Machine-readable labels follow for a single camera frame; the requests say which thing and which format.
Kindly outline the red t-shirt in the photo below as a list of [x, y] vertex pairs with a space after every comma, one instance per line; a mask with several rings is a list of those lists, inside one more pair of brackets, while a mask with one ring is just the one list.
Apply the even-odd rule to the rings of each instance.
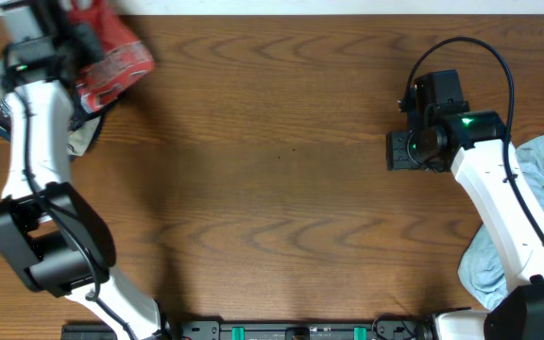
[[104, 57], [80, 68], [76, 93], [89, 114], [102, 111], [119, 95], [154, 69], [150, 51], [104, 0], [70, 0], [65, 5], [73, 24], [94, 32]]

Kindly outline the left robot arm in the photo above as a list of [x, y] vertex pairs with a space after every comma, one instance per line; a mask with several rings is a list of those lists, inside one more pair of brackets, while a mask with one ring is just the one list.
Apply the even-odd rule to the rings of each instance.
[[57, 1], [11, 1], [2, 14], [11, 154], [0, 253], [27, 289], [84, 306], [115, 338], [168, 338], [159, 303], [121, 272], [110, 229], [71, 181], [68, 127], [78, 106], [71, 80], [105, 58], [102, 42]]

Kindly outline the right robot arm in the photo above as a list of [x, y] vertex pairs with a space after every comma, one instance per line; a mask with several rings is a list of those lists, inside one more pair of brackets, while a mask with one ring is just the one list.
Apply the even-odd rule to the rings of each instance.
[[506, 126], [473, 111], [456, 71], [418, 77], [403, 99], [408, 127], [386, 136], [390, 171], [450, 172], [465, 189], [498, 251], [507, 296], [491, 312], [430, 315], [418, 339], [544, 339], [544, 212], [526, 183]]

